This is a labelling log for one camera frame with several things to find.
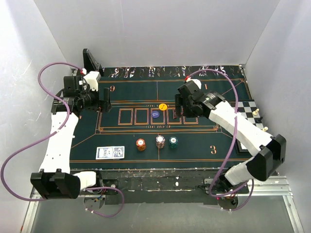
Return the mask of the purple small blind button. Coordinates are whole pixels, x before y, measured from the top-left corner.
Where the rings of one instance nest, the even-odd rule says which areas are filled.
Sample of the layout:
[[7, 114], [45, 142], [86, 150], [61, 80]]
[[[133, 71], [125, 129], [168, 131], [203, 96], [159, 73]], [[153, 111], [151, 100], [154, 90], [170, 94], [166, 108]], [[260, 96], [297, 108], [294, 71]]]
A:
[[152, 118], [158, 118], [160, 116], [160, 113], [159, 113], [159, 111], [152, 111], [151, 116], [152, 116]]

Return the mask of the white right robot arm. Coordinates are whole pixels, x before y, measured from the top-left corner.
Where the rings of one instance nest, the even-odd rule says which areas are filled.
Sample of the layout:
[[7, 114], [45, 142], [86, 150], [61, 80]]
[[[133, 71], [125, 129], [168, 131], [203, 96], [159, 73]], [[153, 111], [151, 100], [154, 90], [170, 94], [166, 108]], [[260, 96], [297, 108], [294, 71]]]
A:
[[252, 156], [219, 176], [216, 181], [219, 192], [231, 193], [251, 179], [266, 181], [284, 163], [286, 139], [282, 135], [273, 136], [253, 125], [217, 92], [203, 92], [197, 79], [186, 81], [178, 92], [175, 95], [178, 117], [206, 117], [231, 133]]

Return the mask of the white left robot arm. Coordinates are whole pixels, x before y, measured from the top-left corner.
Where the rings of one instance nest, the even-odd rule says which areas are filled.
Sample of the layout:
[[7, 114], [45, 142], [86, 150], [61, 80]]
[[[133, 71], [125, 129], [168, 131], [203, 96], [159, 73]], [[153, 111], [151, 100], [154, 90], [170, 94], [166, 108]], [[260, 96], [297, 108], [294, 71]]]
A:
[[101, 75], [91, 71], [82, 76], [65, 76], [64, 88], [52, 102], [52, 126], [46, 154], [31, 184], [45, 199], [75, 199], [87, 188], [92, 194], [103, 190], [103, 181], [95, 172], [70, 173], [69, 159], [74, 131], [83, 110], [107, 113], [111, 110], [109, 88], [100, 88]]

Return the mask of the orange poker chip stack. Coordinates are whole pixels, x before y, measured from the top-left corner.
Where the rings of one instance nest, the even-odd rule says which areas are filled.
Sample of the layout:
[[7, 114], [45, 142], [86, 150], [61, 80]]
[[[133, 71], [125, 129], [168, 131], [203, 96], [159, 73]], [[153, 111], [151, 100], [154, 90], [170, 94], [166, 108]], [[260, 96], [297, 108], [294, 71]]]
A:
[[146, 144], [145, 144], [145, 141], [144, 139], [142, 138], [139, 138], [137, 141], [136, 141], [136, 147], [139, 151], [144, 151], [146, 149]]

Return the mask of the yellow big blind button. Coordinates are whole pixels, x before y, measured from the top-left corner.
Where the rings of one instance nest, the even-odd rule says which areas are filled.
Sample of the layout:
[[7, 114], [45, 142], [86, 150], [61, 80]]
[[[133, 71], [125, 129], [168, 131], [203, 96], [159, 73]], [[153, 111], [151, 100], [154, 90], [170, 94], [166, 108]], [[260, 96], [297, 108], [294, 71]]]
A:
[[167, 108], [168, 108], [168, 106], [167, 106], [167, 104], [165, 104], [165, 103], [161, 103], [161, 104], [159, 105], [159, 110], [161, 110], [161, 111], [165, 111], [165, 110], [167, 110]]

